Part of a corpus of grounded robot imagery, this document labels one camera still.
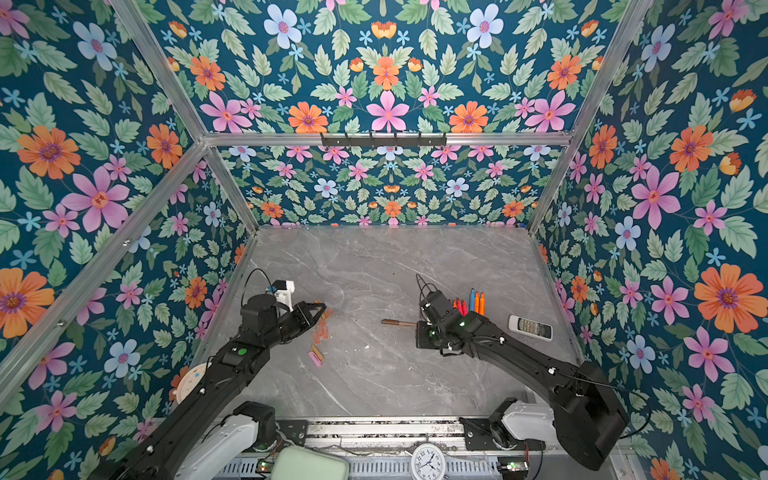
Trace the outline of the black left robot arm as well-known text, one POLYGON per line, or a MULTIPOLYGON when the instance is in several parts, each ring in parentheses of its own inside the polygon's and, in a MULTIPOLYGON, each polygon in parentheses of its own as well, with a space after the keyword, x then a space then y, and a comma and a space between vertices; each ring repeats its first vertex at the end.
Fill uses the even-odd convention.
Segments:
POLYGON ((270 359, 270 350, 311 330, 327 313, 323 302, 288 307, 257 294, 240 307, 241 323, 214 354, 202 379, 145 440, 119 461, 96 467, 92 479, 174 479, 193 447, 224 408, 270 359))

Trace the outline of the dark brown marker pen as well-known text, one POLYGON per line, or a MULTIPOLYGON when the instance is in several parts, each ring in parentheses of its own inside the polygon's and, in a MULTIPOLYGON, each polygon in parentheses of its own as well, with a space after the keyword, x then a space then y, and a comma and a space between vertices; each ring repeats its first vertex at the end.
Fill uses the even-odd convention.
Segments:
POLYGON ((408 322, 408 321, 401 321, 401 320, 394 320, 394 319, 382 319, 381 320, 382 325, 386 326, 395 326, 395 327, 417 327, 418 322, 408 322))

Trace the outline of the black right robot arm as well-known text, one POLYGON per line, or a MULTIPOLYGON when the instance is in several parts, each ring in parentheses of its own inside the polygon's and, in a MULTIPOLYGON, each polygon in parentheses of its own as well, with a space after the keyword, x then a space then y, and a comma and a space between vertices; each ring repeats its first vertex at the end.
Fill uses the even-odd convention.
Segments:
POLYGON ((487 317, 453 306, 439 290, 422 296, 419 307, 423 320, 417 327, 418 348, 485 361, 544 400, 505 400, 489 417, 495 443, 503 448, 525 441, 559 446, 581 466, 600 470, 624 434, 629 415, 599 366, 548 356, 487 317))

